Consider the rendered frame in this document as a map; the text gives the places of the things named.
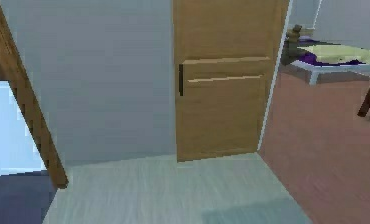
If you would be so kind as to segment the dark olive figurine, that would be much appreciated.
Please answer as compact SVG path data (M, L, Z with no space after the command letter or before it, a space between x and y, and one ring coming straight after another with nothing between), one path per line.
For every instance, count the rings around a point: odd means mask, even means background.
M286 33L284 41L281 64L286 66L306 54L306 51L299 48L299 38L302 26L296 24Z

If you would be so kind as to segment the light wooden room door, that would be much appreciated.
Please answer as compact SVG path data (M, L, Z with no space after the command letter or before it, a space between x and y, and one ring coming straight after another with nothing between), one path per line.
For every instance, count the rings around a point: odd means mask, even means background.
M258 149L290 4L173 0L179 162Z

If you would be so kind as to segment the brown wooden door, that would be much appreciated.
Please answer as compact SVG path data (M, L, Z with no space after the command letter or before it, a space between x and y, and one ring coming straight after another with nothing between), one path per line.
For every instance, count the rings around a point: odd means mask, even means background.
M0 4L0 67L9 82L17 105L28 126L53 185L65 189L69 180L58 155L46 119L32 88Z

